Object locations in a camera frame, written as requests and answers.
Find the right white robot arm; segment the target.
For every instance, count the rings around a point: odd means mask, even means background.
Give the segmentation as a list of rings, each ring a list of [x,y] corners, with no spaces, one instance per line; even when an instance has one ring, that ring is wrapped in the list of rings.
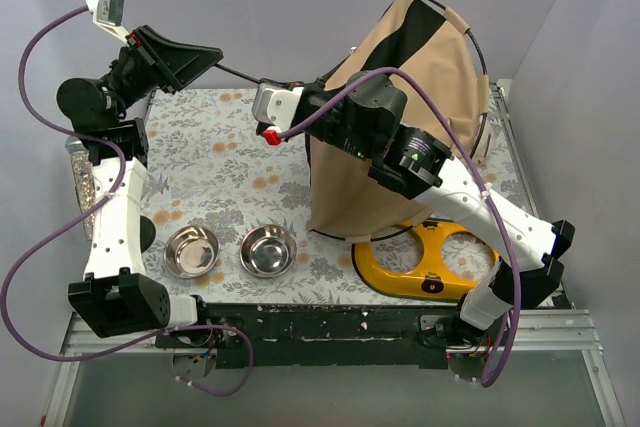
[[[407,96],[391,82],[395,72],[359,72],[335,95],[319,83],[262,82],[252,113],[268,144],[306,133],[367,161],[380,186],[435,208],[498,253],[497,265],[464,294],[452,320],[454,336],[475,344],[503,314],[534,308],[556,290],[575,228],[525,212],[484,183],[473,161],[404,124]]]

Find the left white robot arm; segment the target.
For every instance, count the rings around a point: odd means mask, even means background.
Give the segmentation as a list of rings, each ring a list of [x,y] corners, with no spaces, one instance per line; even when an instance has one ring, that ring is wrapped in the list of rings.
[[[184,89],[222,58],[218,48],[171,41],[143,25],[124,35],[105,75],[58,88],[58,107],[88,150],[95,192],[91,251],[68,300],[100,338],[177,327],[193,347],[212,337],[195,297],[172,296],[146,275],[142,254],[155,238],[140,213],[149,147],[143,120],[128,119],[127,110],[155,89]]]

